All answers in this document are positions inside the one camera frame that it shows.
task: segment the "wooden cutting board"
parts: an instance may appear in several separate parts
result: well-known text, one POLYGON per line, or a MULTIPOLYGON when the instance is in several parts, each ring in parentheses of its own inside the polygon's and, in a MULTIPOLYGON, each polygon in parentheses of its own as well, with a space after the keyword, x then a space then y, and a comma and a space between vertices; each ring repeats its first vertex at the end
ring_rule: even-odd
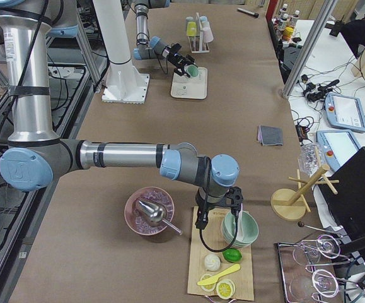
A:
MULTIPOLYGON (((230 267, 232 263, 227 262, 223 258, 221 252, 217 253, 221 260, 221 266, 218 271, 207 271, 204 266, 204 258, 211 253, 202 244, 199 238, 199 230, 195 227, 196 213, 198 207, 194 207, 192 220, 192 241, 190 243, 190 257, 189 257, 189 273, 188 273, 188 294, 192 295, 217 295, 216 290, 213 292, 205 292, 196 283, 205 273, 215 275, 220 271, 230 267)), ((213 249, 221 249, 228 244, 224 241, 221 234, 221 222, 229 210, 214 209, 209 212, 209 223, 203 231, 203 238, 205 243, 213 249)), ((225 276, 234 281, 236 285, 236 292, 233 298, 237 300, 253 301, 253 276, 252 276, 252 255, 251 246, 239 248, 243 258, 240 261, 241 269, 225 276)))

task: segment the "lemon slice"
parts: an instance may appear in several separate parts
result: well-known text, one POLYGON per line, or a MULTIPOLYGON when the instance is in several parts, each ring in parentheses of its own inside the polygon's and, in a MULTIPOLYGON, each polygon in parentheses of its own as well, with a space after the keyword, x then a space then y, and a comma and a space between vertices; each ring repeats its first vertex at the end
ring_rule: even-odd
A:
MULTIPOLYGON (((207 278, 210 278, 212 275, 210 273, 205 273, 203 276, 201 276, 200 280, 205 280, 207 278)), ((210 284, 210 285, 204 285, 204 286, 201 286, 202 289, 205 291, 205 292, 212 292, 215 288, 216 288, 216 283, 213 283, 213 284, 210 284)))
POLYGON ((230 299, 235 292, 235 285, 232 281, 227 281, 227 279, 221 280, 216 284, 216 293, 217 295, 224 299, 230 299))

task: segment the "folded cloth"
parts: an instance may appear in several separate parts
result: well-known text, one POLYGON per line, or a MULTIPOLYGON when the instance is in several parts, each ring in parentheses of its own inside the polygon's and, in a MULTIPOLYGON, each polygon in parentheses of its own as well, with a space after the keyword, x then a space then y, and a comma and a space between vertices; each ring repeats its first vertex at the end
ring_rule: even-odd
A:
POLYGON ((283 131, 272 126, 258 126, 258 141, 262 145, 283 145, 283 131))

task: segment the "metal scoop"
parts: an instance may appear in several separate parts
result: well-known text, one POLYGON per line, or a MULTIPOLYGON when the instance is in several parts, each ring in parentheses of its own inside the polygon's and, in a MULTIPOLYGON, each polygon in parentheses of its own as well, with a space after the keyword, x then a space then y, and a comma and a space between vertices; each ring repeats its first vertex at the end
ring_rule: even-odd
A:
POLYGON ((144 219, 146 219, 150 226, 158 226, 160 222, 164 222, 179 235, 182 235, 182 230, 173 225, 167 219, 164 219, 167 216, 167 210, 163 205, 144 198, 139 198, 136 201, 136 209, 143 215, 144 219))

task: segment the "round wooden base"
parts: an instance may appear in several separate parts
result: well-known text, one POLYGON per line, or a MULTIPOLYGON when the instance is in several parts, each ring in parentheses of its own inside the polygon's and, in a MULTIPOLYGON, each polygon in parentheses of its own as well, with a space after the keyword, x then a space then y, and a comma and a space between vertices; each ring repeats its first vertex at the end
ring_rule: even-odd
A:
POLYGON ((292 205, 288 205, 288 201, 295 193, 292 189, 278 189, 270 199, 270 204, 275 214, 287 221, 298 221, 306 213, 306 207, 301 198, 292 205))

